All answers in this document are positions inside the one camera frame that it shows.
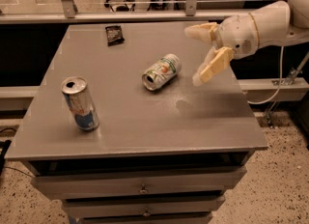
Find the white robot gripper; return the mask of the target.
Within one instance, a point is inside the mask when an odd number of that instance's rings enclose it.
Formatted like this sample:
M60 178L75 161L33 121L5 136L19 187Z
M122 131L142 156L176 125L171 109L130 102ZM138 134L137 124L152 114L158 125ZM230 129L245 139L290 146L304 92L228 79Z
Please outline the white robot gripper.
M219 25L216 22L186 27L188 38L214 44L202 65L192 76L194 86L201 86L230 66L230 62L253 55L258 49L258 32L253 17L233 15Z

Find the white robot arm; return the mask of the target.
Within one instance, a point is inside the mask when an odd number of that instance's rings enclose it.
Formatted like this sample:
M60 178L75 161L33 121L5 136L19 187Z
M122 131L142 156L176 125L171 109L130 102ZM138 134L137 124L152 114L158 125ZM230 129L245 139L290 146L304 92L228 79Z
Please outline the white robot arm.
M192 77L193 84L200 86L229 67L232 60L253 55L261 48L309 42L309 0L277 1L221 23L190 26L184 32L211 47Z

